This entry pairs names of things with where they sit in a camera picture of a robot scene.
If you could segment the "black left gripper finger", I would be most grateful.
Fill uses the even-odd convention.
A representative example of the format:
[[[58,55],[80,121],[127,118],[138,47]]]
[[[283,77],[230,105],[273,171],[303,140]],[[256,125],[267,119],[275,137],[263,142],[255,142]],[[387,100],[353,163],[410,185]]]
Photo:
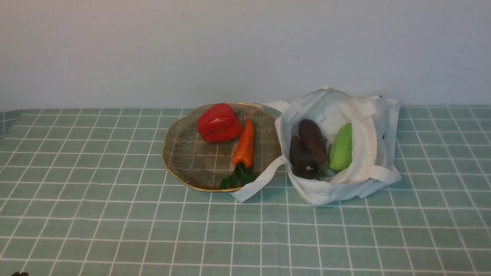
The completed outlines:
[[[22,272],[16,271],[11,276],[29,276],[29,273],[24,272],[24,271],[22,271]]]

